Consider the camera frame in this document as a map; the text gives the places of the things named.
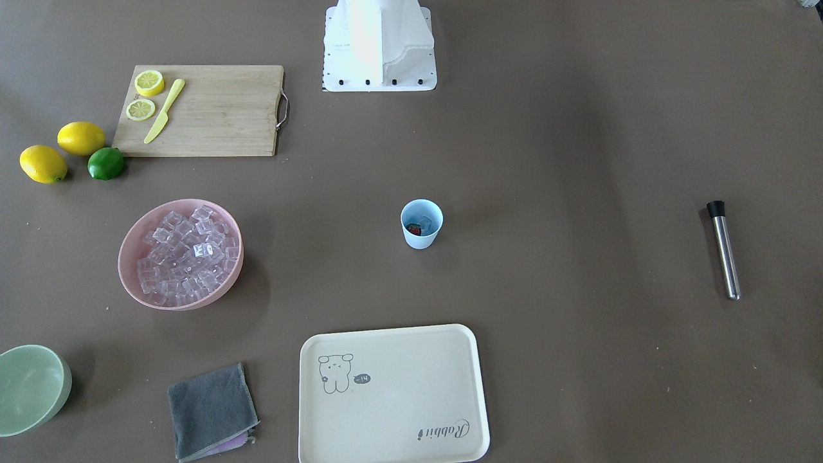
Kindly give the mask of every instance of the yellow lemon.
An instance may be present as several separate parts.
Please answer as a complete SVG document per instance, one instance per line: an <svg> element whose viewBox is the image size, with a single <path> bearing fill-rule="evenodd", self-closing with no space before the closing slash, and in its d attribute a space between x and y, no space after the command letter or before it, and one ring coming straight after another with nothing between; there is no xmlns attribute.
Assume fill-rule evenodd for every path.
<svg viewBox="0 0 823 463"><path fill-rule="evenodd" d="M160 74L159 71L155 71L154 69L140 72L137 77L134 78L134 88L137 89L137 93L143 96L157 95L165 88L163 74Z"/></svg>
<svg viewBox="0 0 823 463"><path fill-rule="evenodd" d="M146 120L154 114L155 108L154 101L138 98L126 106L126 117L138 122Z"/></svg>
<svg viewBox="0 0 823 463"><path fill-rule="evenodd" d="M105 132L91 122L72 122L60 129L57 144L75 156L91 156L105 145Z"/></svg>
<svg viewBox="0 0 823 463"><path fill-rule="evenodd" d="M34 145L20 153L20 167L34 181L57 183L66 178L66 160L52 147Z"/></svg>

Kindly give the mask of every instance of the knife handle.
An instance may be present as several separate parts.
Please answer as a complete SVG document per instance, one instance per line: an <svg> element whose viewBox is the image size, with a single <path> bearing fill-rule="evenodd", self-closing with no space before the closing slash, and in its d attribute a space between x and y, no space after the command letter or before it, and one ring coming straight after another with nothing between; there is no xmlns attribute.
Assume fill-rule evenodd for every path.
<svg viewBox="0 0 823 463"><path fill-rule="evenodd" d="M171 90L169 90L169 95L165 98L165 103L163 103L163 108L160 109L160 112L167 113L169 112L169 108L171 104L174 103L174 100L177 99L177 95L180 94L180 91L183 90L183 86L186 85L186 81L183 79L175 79L174 83L171 84Z"/></svg>

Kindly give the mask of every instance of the metal muddler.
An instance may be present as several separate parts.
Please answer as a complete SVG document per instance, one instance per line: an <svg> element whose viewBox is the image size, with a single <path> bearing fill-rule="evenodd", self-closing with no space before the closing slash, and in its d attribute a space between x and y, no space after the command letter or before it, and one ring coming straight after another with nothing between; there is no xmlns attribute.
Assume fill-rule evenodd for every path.
<svg viewBox="0 0 823 463"><path fill-rule="evenodd" d="M734 265L732 242L728 238L726 207L723 201L712 201L706 204L706 208L709 210L709 216L714 224L714 235L718 240L718 252L720 253L720 262L723 265L723 278L726 280L726 295L729 299L737 301L740 299L740 282L737 281L737 267Z"/></svg>

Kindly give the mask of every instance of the bowl of ice cubes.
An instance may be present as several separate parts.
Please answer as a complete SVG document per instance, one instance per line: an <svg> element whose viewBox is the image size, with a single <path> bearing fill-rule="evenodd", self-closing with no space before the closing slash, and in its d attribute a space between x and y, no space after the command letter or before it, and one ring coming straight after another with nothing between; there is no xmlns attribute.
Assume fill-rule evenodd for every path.
<svg viewBox="0 0 823 463"><path fill-rule="evenodd" d="M140 217L117 258L120 282L144 306L197 309L231 288L243 266L243 238L224 208L178 199Z"/></svg>

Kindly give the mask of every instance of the citrus fruit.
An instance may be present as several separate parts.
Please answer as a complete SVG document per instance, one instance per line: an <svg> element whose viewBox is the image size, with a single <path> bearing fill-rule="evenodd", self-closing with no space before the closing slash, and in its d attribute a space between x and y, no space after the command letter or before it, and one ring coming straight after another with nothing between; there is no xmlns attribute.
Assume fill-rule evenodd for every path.
<svg viewBox="0 0 823 463"><path fill-rule="evenodd" d="M97 180L111 180L123 171L123 154L117 148L101 148L89 158L89 174Z"/></svg>
<svg viewBox="0 0 823 463"><path fill-rule="evenodd" d="M105 132L91 122L72 122L57 134L57 144L75 156L89 156L105 145Z"/></svg>
<svg viewBox="0 0 823 463"><path fill-rule="evenodd" d="M20 167L34 181L57 183L66 178L66 160L52 147L34 145L20 153Z"/></svg>
<svg viewBox="0 0 823 463"><path fill-rule="evenodd" d="M155 71L154 69L140 72L137 77L134 78L134 88L137 89L137 93L143 96L157 95L165 88L163 74L160 74L159 71Z"/></svg>
<svg viewBox="0 0 823 463"><path fill-rule="evenodd" d="M154 101L138 98L126 106L126 117L131 120L146 120L154 115Z"/></svg>

